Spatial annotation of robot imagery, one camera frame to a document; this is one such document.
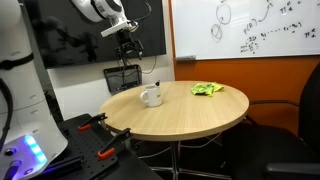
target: whiteboard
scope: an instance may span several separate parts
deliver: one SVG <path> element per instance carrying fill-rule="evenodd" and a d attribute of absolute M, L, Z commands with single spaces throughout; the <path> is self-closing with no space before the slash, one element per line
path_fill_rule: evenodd
<path fill-rule="evenodd" d="M 320 54 L 320 0 L 171 0 L 176 58 Z"/>

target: table leg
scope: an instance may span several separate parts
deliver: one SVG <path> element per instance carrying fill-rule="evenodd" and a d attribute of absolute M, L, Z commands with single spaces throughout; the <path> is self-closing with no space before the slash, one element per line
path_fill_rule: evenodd
<path fill-rule="evenodd" d="M 178 180 L 179 172 L 180 172 L 180 162 L 179 162 L 179 147 L 178 141 L 170 142 L 171 146 L 171 159 L 172 159 L 172 171 L 173 171 L 173 179 Z"/>
<path fill-rule="evenodd" d="M 170 142 L 170 146 L 171 146 L 172 168 L 151 167 L 152 170 L 154 171 L 170 170 L 173 173 L 173 180 L 178 180 L 179 174 L 190 174 L 194 176 L 231 180 L 230 176 L 228 175 L 206 173 L 206 172 L 193 171 L 193 170 L 180 168 L 179 142 L 178 141 Z"/>

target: wooden tabletop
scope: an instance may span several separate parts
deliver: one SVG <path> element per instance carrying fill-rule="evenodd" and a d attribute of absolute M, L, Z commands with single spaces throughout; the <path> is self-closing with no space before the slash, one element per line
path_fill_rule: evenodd
<path fill-rule="evenodd" d="M 212 97 L 195 96 L 191 88 L 199 81 L 160 84 L 163 104 L 146 107 L 140 100 L 145 86 L 112 96 L 100 107 L 112 131 L 131 128 L 133 138 L 149 141 L 189 140 L 224 131 L 243 120 L 249 107 L 247 96 L 223 85 Z"/>

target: dark screen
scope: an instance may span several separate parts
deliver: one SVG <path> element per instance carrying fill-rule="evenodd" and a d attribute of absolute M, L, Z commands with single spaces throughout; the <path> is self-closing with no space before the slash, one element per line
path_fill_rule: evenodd
<path fill-rule="evenodd" d="M 142 57 L 166 54 L 161 0 L 148 0 L 152 13 L 132 33 L 140 39 Z M 111 27 L 109 20 L 90 22 L 69 0 L 24 0 L 33 33 L 46 69 L 84 65 L 118 59 L 115 35 L 102 37 Z M 149 10 L 145 0 L 122 0 L 128 20 L 141 18 Z M 135 52 L 126 58 L 137 58 Z"/>

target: orange wall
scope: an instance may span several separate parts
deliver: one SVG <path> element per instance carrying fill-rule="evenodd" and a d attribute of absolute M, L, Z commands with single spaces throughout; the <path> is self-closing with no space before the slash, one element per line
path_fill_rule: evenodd
<path fill-rule="evenodd" d="M 175 57 L 174 35 L 172 44 Z M 203 80 L 227 84 L 244 92 L 251 101 L 284 99 L 299 102 L 303 86 L 319 62 L 320 56 L 174 60 L 174 71 L 177 81 Z M 258 123 L 297 132 L 298 111 L 290 105 L 255 105 L 250 107 L 249 114 Z"/>

